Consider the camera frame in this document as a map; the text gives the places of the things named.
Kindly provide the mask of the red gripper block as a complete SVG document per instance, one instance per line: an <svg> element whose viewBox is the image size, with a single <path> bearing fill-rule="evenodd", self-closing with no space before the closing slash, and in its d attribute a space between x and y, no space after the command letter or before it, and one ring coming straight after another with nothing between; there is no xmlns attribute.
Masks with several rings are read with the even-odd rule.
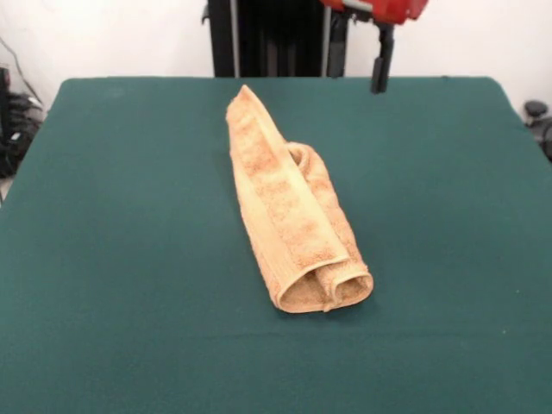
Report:
<svg viewBox="0 0 552 414"><path fill-rule="evenodd" d="M389 80L394 49L394 26L407 20L417 20L428 0L322 0L324 6L356 16L359 20L373 19L379 29L379 56L373 64L372 93L385 93ZM332 16L329 37L329 76L344 76L347 22L343 17Z"/></svg>

